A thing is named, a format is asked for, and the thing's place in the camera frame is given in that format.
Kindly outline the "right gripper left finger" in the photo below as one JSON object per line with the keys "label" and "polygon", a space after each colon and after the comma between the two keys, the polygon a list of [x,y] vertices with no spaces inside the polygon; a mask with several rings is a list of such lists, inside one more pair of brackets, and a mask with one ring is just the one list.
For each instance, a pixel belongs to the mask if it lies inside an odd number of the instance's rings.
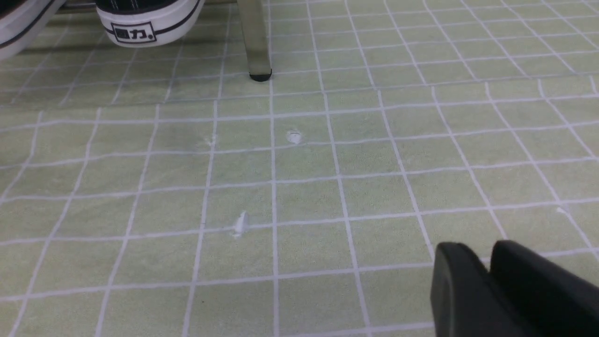
{"label": "right gripper left finger", "polygon": [[437,337],[537,337],[467,245],[436,246],[430,301]]}

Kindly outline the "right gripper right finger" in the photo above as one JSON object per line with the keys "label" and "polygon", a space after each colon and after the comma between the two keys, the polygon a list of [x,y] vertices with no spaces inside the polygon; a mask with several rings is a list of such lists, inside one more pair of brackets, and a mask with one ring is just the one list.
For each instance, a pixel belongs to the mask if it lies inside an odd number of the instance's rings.
{"label": "right gripper right finger", "polygon": [[544,337],[596,337],[599,288],[510,240],[495,243],[490,274]]}

